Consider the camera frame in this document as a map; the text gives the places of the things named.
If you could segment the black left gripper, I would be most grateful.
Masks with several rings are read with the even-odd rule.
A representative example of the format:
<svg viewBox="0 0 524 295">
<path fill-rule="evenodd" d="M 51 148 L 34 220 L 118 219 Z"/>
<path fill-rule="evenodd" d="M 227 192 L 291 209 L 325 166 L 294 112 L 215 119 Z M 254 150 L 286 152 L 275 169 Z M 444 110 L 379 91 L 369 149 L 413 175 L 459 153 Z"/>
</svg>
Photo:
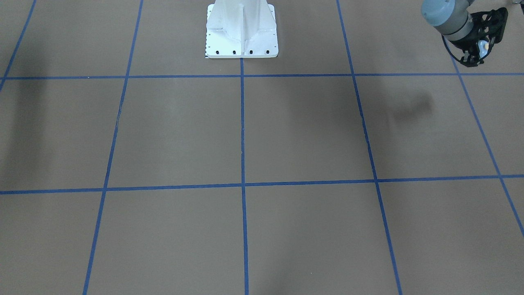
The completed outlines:
<svg viewBox="0 0 524 295">
<path fill-rule="evenodd" d="M 503 40 L 508 15 L 505 7 L 473 13 L 466 23 L 473 25 L 470 32 L 462 39 L 449 41 L 455 48 L 462 51 L 462 56 L 458 58 L 451 50 L 449 50 L 449 55 L 466 67 L 482 65 L 484 59 L 492 52 L 494 45 Z"/>
</svg>

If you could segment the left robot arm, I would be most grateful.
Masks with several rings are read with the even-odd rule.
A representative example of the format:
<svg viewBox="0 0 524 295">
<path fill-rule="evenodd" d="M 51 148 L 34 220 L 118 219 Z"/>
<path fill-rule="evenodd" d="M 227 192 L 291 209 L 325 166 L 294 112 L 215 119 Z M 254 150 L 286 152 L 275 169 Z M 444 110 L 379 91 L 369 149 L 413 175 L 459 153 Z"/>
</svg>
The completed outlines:
<svg viewBox="0 0 524 295">
<path fill-rule="evenodd" d="M 424 0 L 421 15 L 441 36 L 447 53 L 466 67 L 482 65 L 494 45 L 503 40 L 505 7 L 470 13 L 472 0 Z"/>
</svg>

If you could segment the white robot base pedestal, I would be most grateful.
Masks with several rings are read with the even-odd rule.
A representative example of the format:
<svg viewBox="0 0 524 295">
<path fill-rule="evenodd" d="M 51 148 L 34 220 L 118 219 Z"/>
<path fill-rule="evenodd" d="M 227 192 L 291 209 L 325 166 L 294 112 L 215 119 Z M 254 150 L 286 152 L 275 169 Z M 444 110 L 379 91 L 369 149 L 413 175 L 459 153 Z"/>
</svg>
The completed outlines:
<svg viewBox="0 0 524 295">
<path fill-rule="evenodd" d="M 275 6 L 266 0 L 216 0 L 206 11 L 206 58 L 261 59 L 279 55 Z"/>
</svg>

